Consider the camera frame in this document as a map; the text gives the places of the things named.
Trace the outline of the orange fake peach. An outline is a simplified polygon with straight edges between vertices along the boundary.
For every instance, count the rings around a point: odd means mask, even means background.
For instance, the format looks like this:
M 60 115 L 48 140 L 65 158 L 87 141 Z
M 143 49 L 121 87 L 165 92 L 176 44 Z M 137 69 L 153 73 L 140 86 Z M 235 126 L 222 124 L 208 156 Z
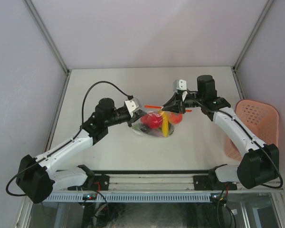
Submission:
M 168 121 L 172 125 L 177 125 L 183 120 L 183 115 L 178 113 L 168 113 Z

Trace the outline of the red fake apple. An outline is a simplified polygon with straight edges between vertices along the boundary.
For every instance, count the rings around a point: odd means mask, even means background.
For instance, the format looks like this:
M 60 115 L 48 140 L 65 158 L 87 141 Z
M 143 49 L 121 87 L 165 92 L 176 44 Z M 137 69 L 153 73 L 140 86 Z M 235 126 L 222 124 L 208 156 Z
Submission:
M 162 126 L 162 117 L 155 112 L 146 114 L 140 121 L 151 129 L 158 129 Z

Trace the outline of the clear zip top bag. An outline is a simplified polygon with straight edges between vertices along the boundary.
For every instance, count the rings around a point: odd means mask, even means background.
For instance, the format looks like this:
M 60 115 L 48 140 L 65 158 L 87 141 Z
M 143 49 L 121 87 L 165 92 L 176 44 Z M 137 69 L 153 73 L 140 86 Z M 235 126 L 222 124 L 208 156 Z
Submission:
M 132 125 L 132 130 L 140 136 L 167 138 L 183 121 L 184 114 L 162 111 L 161 106 L 145 105 L 145 114 Z

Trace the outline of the yellow fake banana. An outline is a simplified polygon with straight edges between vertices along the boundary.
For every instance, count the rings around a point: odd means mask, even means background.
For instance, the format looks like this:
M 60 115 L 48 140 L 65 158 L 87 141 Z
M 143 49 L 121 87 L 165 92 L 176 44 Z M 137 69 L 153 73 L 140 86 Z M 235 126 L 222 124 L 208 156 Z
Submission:
M 168 121 L 168 116 L 167 113 L 159 110 L 158 114 L 162 117 L 162 125 L 161 125 L 161 131 L 163 137 L 168 137 L 169 135 L 169 121 Z

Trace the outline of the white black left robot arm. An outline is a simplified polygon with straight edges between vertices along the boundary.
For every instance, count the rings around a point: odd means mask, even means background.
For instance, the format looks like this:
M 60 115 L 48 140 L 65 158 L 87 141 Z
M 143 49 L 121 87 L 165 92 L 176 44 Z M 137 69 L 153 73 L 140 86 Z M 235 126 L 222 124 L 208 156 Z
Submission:
M 61 171 L 60 167 L 79 152 L 95 145 L 108 134 L 110 126 L 127 123 L 131 126 L 144 112 L 137 98 L 126 100 L 116 108 L 111 98 L 103 98 L 80 130 L 70 139 L 36 157 L 26 155 L 20 161 L 16 184 L 33 203 L 43 202 L 54 190 L 80 186 L 89 190 L 94 186 L 92 171 L 85 165 Z

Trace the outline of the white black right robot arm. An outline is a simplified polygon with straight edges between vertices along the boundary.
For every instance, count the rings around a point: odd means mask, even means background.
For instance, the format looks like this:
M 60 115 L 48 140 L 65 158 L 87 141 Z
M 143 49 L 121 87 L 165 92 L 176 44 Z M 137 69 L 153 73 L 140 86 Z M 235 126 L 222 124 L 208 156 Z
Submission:
M 173 83 L 174 94 L 162 107 L 162 111 L 184 114 L 187 108 L 201 111 L 234 143 L 242 159 L 238 166 L 220 165 L 211 169 L 209 185 L 221 189 L 225 183 L 241 183 L 245 188 L 268 187 L 267 182 L 283 178 L 279 172 L 279 149 L 275 144 L 266 144 L 249 130 L 238 118 L 230 103 L 217 95 L 215 80 L 211 75 L 197 78 L 197 91 L 190 91 L 187 82 L 179 79 Z

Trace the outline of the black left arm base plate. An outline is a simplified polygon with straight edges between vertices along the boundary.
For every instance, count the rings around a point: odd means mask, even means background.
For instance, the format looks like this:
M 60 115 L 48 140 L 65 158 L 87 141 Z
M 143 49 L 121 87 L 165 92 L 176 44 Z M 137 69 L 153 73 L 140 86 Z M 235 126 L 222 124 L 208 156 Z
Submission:
M 110 177 L 108 175 L 93 175 L 87 178 L 85 187 L 97 191 L 109 189 Z

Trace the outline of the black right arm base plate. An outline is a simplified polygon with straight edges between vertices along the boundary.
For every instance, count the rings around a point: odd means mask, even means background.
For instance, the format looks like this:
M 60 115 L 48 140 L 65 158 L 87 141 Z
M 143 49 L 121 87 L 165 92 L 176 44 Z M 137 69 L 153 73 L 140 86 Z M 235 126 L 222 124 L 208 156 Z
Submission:
M 223 190 L 228 187 L 229 190 L 237 190 L 237 185 L 232 182 L 220 182 L 217 178 L 210 178 L 208 175 L 193 176 L 194 189 L 203 190 Z

